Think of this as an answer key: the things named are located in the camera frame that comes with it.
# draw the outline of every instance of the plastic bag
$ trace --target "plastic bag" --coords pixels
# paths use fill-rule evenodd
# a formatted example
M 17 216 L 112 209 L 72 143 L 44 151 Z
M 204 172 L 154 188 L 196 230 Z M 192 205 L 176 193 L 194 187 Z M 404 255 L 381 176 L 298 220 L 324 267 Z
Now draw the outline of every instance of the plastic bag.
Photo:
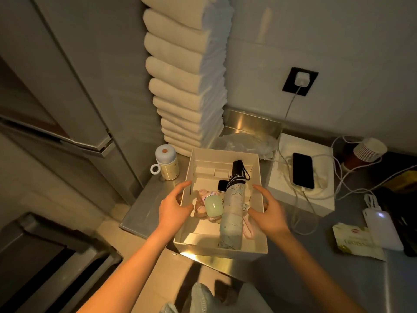
M 223 135 L 216 138 L 212 149 L 243 153 L 257 153 L 259 159 L 271 159 L 278 149 L 278 140 L 272 136 L 255 136 L 246 133 Z

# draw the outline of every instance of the white box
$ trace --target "white box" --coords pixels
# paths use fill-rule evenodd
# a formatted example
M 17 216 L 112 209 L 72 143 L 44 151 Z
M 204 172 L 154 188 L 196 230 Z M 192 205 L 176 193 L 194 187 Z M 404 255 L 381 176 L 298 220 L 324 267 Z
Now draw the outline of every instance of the white box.
M 217 190 L 218 181 L 228 179 L 232 174 L 232 165 L 241 159 L 249 173 L 245 190 L 246 203 L 251 208 L 263 212 L 262 194 L 253 189 L 251 184 L 261 184 L 259 157 L 252 153 L 227 152 L 215 149 L 194 148 L 191 153 L 186 181 L 192 180 L 190 188 L 183 193 L 181 205 L 195 204 L 200 189 Z M 243 259 L 252 261 L 268 253 L 266 236 L 258 228 L 255 221 L 249 218 L 254 230 L 254 239 L 242 236 L 240 250 L 218 247 L 220 224 L 194 217 L 194 211 L 176 234 L 174 244 L 180 252 L 195 255 Z
M 317 215 L 325 216 L 334 211 L 334 167 L 333 167 L 333 158 L 329 156 L 317 156 L 317 155 L 330 155 L 333 156 L 333 150 L 330 147 L 313 143 L 302 138 L 295 136 L 282 134 L 279 142 L 279 149 L 281 154 L 291 161 L 293 153 L 302 153 L 313 157 L 313 169 L 315 171 L 314 183 L 315 189 L 305 189 L 305 194 L 309 198 L 311 205 L 314 207 L 314 210 Z M 294 190 L 289 185 L 291 184 L 291 173 L 292 168 L 290 167 L 290 175 L 288 173 L 288 168 L 284 163 L 284 160 L 281 158 L 278 152 L 276 152 L 275 160 L 279 162 L 274 162 L 269 179 L 267 181 L 267 188 L 272 193 L 275 199 L 285 202 L 289 205 L 294 205 L 296 197 Z M 301 188 L 298 187 L 298 201 L 297 207 L 309 212 L 311 206 L 304 198 L 304 195 L 300 192 Z M 317 198 L 325 198 L 330 196 L 326 200 L 315 200 Z

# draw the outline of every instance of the person's left hand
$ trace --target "person's left hand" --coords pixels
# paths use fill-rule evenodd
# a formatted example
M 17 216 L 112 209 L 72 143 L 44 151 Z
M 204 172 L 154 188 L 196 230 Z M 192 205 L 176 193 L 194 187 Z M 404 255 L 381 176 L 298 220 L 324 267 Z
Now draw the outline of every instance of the person's left hand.
M 165 237 L 169 240 L 180 230 L 194 208 L 192 204 L 181 206 L 176 200 L 177 195 L 190 184 L 191 181 L 178 184 L 170 194 L 161 201 L 161 205 L 159 206 L 158 230 L 163 233 L 164 236 L 166 235 Z

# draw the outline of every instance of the hand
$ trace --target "hand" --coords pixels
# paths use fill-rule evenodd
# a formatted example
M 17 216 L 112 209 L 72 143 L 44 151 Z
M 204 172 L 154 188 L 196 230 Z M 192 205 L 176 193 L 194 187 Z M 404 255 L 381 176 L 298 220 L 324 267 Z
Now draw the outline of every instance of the hand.
M 285 211 L 278 201 L 274 199 L 272 194 L 267 189 L 258 186 L 257 184 L 254 184 L 253 187 L 262 193 L 268 201 L 268 204 L 264 203 L 264 213 L 255 211 L 252 208 L 248 210 L 249 215 L 255 220 L 259 228 L 269 238 L 290 233 L 286 223 Z
M 188 216 L 190 216 L 194 206 L 192 204 L 181 206 L 176 197 L 182 190 L 189 186 L 191 181 L 182 182 L 161 201 L 159 206 L 159 225 L 158 232 L 162 233 L 167 240 L 170 240 L 179 231 Z

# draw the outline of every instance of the stack of towels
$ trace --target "stack of towels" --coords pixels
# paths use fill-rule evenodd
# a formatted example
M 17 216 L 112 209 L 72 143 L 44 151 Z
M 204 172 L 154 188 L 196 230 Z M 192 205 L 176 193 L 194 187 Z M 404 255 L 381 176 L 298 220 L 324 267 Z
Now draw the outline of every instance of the stack of towels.
M 149 90 L 164 138 L 190 157 L 223 130 L 223 66 L 233 8 L 229 0 L 142 0 Z

